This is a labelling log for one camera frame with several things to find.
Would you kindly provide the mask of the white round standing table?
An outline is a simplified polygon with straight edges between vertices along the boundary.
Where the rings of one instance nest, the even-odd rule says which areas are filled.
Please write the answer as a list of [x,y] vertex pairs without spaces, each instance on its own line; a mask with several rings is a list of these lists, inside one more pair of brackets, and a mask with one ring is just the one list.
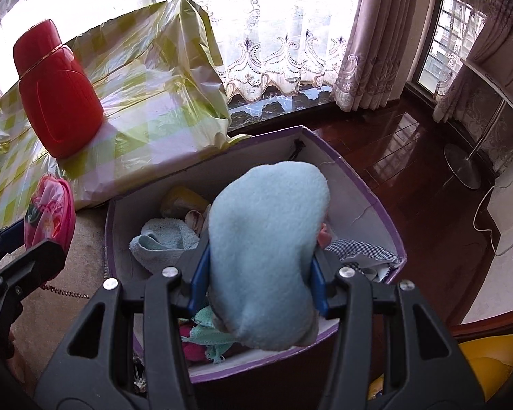
[[469,153],[463,151],[457,145],[446,145],[444,148],[445,161],[447,162],[448,168],[452,174],[466,188],[477,190],[481,186],[482,179],[477,165],[473,162],[473,157],[481,149],[482,144],[498,122],[503,109],[505,107],[509,107],[510,110],[513,111],[513,99],[509,97],[501,85],[499,85],[487,72],[475,65],[474,62],[467,59],[463,59],[461,62],[465,68],[470,69],[500,97],[500,103],[496,107],[493,115],[487,122],[487,125],[484,127],[477,142]]

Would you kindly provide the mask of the red thermos jug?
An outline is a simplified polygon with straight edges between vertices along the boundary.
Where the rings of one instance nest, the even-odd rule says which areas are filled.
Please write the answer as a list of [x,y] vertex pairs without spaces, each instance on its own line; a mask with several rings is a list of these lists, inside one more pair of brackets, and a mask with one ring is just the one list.
[[79,152],[104,122],[104,109],[84,69],[50,19],[13,46],[23,108],[39,141],[55,158]]

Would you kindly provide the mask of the green towel cloth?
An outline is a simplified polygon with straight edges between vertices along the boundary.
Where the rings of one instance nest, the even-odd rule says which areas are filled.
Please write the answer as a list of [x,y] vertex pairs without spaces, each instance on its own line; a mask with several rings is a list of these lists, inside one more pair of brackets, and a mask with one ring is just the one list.
[[189,341],[207,346],[206,356],[209,360],[208,364],[222,363],[237,343],[232,335],[220,331],[215,326],[214,313],[210,306],[202,308],[190,319],[179,320],[180,326],[184,323],[193,325]]

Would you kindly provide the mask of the light blue folded towel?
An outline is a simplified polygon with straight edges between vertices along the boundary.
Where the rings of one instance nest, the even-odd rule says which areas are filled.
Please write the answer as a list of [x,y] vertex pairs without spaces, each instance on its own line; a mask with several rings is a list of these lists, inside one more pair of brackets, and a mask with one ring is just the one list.
[[198,246],[200,238],[177,218],[153,218],[129,243],[129,251],[145,269],[155,274],[177,265],[185,251]]

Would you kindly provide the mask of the yellow cushion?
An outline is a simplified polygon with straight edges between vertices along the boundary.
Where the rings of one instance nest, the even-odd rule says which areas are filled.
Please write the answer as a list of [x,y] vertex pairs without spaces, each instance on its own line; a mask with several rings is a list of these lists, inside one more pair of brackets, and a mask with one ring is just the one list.
[[460,349],[487,401],[513,376],[513,334],[463,342]]

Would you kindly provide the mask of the black white checkered cloth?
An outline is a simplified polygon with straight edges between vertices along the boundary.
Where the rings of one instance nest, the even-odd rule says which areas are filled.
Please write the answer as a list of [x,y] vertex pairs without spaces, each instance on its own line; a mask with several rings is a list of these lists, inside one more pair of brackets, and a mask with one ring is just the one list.
[[338,239],[328,244],[325,250],[372,282],[383,282],[402,262],[394,253],[373,243]]

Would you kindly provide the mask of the yellow sponge cloth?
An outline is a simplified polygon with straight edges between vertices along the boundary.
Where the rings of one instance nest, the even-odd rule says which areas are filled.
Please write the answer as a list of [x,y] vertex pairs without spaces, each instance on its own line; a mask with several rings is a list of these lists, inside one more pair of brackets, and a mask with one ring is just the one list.
[[184,219],[190,211],[201,214],[207,210],[209,202],[193,190],[176,185],[170,188],[160,203],[160,213],[164,218]]

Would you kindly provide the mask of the purple white cardboard box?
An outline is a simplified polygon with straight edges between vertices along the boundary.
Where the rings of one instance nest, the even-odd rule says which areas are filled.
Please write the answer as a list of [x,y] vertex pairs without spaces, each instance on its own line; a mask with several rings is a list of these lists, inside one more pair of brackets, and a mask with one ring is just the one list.
[[374,243],[396,255],[407,254],[397,228],[379,199],[344,158],[304,126],[254,136],[179,171],[113,199],[104,233],[107,272],[120,282],[146,279],[150,274],[132,256],[129,242],[142,226],[160,213],[167,191],[176,185],[213,200],[231,181],[250,168],[293,158],[319,168],[331,193],[326,222],[340,239]]

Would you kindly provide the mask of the magenta knitted mitten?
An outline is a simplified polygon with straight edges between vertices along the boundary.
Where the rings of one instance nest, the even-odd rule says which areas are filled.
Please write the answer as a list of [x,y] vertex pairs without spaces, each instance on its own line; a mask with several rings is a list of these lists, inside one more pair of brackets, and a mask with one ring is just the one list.
[[189,341],[190,331],[193,325],[184,323],[180,326],[182,350],[189,365],[208,364],[206,356],[207,346],[199,345]]

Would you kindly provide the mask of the pink floral cloth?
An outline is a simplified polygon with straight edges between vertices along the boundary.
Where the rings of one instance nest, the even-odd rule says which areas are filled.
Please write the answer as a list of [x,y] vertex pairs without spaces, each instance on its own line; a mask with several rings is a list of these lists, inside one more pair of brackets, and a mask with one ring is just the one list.
[[69,183],[51,174],[44,175],[30,198],[24,217],[26,249],[52,240],[68,253],[76,227],[74,197]]

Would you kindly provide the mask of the far pink curtain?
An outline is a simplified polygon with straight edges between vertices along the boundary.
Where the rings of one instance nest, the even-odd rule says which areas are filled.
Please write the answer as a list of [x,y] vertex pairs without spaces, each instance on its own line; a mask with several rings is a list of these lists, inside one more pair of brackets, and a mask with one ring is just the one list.
[[[470,0],[486,15],[467,60],[486,72],[513,99],[513,0]],[[494,111],[497,95],[462,67],[434,110],[436,122],[455,120],[475,141]],[[503,173],[513,161],[513,111],[509,108],[482,145],[493,170]]]

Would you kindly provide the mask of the yellow checkered plastic tablecloth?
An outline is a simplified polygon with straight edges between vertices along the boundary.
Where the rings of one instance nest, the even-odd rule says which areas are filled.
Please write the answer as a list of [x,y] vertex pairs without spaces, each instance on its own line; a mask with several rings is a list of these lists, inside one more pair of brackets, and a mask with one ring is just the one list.
[[201,162],[230,147],[228,98],[210,19],[193,0],[156,3],[69,43],[104,109],[104,124],[71,158],[53,158],[17,87],[0,98],[0,227],[26,213],[40,178],[68,180],[76,208]]

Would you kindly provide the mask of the white sheer lace curtain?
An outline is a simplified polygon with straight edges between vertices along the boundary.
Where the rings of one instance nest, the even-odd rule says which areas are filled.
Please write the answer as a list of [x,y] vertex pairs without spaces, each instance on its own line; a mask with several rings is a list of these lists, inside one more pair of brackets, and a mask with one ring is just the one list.
[[[112,18],[171,0],[0,0],[0,91],[16,81],[13,45],[50,19],[71,39]],[[294,94],[336,80],[358,0],[193,0],[207,12],[229,96],[255,101],[274,87]]]

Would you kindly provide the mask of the light blue fluffy towel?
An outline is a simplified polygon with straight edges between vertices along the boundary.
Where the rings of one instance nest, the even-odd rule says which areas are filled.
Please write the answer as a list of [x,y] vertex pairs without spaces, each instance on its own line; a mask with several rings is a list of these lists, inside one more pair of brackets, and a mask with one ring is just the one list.
[[216,325],[265,351],[309,346],[319,332],[310,265],[330,203],[328,182],[306,162],[251,168],[210,209],[210,284]]

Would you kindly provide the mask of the right pink floral curtain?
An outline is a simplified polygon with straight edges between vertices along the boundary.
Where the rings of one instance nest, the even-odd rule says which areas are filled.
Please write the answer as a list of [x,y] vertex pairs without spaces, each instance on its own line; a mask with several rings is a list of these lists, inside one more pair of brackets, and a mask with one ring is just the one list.
[[409,38],[416,0],[358,0],[332,99],[345,112],[385,107]]

